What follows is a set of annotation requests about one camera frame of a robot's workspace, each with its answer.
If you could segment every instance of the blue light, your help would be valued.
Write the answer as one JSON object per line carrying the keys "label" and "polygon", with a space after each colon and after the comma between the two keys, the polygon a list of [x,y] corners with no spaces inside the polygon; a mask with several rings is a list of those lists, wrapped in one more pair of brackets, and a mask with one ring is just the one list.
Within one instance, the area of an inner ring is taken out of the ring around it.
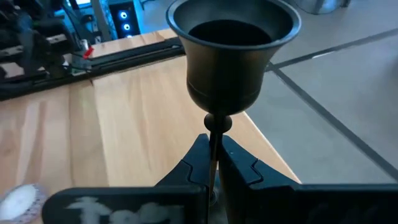
{"label": "blue light", "polygon": [[130,30],[130,24],[123,24],[124,30]]}
{"label": "blue light", "polygon": [[127,13],[126,12],[120,12],[119,16],[121,19],[127,19]]}

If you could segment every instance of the white round object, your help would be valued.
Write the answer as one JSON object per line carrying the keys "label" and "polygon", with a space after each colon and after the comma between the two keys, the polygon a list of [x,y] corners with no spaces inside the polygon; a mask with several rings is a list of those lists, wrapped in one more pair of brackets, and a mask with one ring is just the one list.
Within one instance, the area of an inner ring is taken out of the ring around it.
{"label": "white round object", "polygon": [[18,186],[0,200],[0,221],[29,223],[40,215],[45,194],[36,184]]}

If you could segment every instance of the gray floor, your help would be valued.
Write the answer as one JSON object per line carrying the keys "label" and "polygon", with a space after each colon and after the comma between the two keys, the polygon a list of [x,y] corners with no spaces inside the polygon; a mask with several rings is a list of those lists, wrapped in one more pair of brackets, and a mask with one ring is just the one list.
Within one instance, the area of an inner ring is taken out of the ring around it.
{"label": "gray floor", "polygon": [[[158,5],[155,14],[165,11],[160,2],[148,2],[148,9]],[[300,34],[271,62],[398,29],[397,9],[396,0],[352,0],[349,8],[326,15],[298,10]],[[154,15],[150,10],[146,14]],[[151,29],[164,28],[161,18],[150,19],[156,21],[148,25]],[[359,139],[336,128],[278,75],[267,72],[260,97],[247,112],[302,182],[396,182],[391,172],[398,174],[398,35],[282,67],[280,72]]]}

